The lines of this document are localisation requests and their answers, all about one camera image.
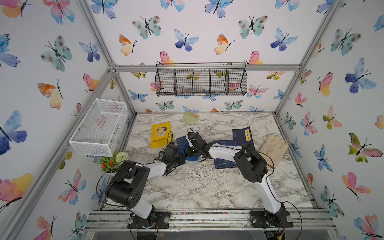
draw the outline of black wire basket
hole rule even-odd
[[[157,64],[157,96],[244,96],[247,93],[246,63],[227,63],[220,67],[218,63],[210,64],[215,66],[207,67],[207,63]]]

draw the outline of white wire basket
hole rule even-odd
[[[112,157],[127,117],[126,103],[96,98],[69,143],[77,154]]]

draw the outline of beige glove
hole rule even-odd
[[[260,152],[270,156],[276,168],[287,149],[288,143],[281,139],[281,137],[277,135],[269,135],[263,146],[260,148]],[[264,154],[260,155],[266,160],[268,166],[273,168],[271,160]]]

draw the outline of yellow book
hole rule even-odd
[[[172,133],[170,133],[167,142],[169,132],[170,122],[152,125],[151,148],[165,147],[172,139]]]

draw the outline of marble surface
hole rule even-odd
[[[187,134],[182,113],[138,114],[128,141],[126,152],[130,160],[150,163],[163,148],[150,149],[151,126],[171,122],[174,140]],[[232,129],[250,126],[255,149],[259,150],[271,134],[280,135],[270,113],[199,113],[200,119],[189,125],[206,142],[233,139]],[[293,160],[287,151],[270,176],[280,201],[296,207],[312,207]],[[157,209],[217,209],[263,207],[254,185],[247,181],[238,168],[215,169],[213,159],[189,162],[176,168],[168,176],[147,181],[144,199]],[[105,206],[105,209],[122,209]]]

